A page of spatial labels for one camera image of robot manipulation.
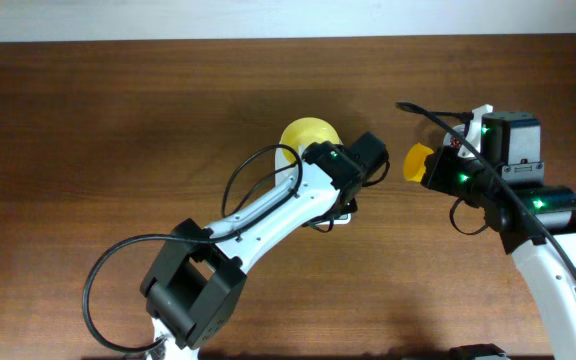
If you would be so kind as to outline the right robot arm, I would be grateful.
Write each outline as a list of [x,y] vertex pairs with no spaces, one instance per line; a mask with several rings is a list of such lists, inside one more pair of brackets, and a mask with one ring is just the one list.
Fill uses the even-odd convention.
[[484,211],[527,284],[557,359],[576,359],[576,194],[544,183],[541,125],[485,106],[431,150],[414,146],[405,176]]

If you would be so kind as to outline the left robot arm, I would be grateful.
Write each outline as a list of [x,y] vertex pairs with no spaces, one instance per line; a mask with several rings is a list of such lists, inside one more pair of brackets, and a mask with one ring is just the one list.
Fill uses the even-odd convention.
[[167,242],[140,290],[158,345],[150,359],[195,359],[231,317],[254,264],[299,227],[328,232],[356,212],[355,197],[388,168],[385,144],[366,132],[349,146],[329,140],[279,146],[274,187],[248,206],[204,228],[192,219]]

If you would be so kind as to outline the yellow plastic measuring scoop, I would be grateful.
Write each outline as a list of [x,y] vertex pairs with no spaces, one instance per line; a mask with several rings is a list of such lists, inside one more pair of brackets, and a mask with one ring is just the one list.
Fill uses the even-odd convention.
[[433,153],[431,148],[421,143],[413,145],[404,159],[403,176],[405,180],[420,183],[426,172],[426,158]]

